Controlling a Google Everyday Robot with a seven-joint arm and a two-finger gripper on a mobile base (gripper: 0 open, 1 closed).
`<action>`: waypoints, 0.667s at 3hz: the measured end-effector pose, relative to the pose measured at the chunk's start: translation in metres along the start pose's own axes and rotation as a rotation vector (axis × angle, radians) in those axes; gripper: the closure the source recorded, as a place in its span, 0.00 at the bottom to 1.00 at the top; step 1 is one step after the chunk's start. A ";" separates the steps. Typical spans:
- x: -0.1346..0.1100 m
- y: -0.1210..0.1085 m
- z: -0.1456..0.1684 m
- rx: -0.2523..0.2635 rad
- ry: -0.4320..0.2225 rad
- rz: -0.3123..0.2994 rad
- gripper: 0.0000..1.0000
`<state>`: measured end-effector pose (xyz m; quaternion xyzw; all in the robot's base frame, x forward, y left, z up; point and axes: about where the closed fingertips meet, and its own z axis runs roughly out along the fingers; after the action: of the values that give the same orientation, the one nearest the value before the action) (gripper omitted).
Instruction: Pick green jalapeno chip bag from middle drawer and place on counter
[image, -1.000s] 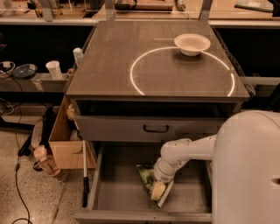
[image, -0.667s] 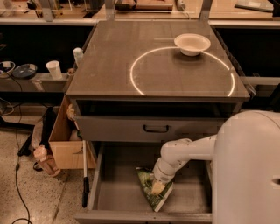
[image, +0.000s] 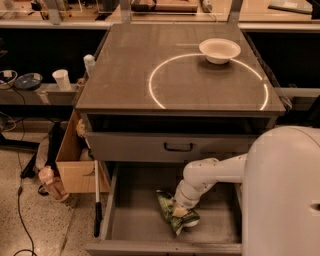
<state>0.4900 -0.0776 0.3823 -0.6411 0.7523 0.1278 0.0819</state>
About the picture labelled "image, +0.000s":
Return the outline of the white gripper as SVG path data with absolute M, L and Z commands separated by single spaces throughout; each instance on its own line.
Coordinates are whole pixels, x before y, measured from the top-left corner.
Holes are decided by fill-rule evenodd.
M 188 213 L 187 209 L 194 208 L 199 203 L 202 195 L 203 191 L 201 189 L 194 188 L 185 180 L 181 180 L 174 195 L 174 199 L 178 205 L 174 206 L 172 215 L 178 218 L 185 216 Z M 193 227 L 198 223 L 199 219 L 188 220 L 184 222 L 184 227 Z

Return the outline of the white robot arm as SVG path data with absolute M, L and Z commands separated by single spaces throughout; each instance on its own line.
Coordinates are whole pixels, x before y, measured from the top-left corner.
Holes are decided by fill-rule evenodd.
M 218 182 L 242 185 L 242 256 L 320 256 L 319 128 L 275 128 L 246 154 L 188 163 L 176 204 L 194 208 Z

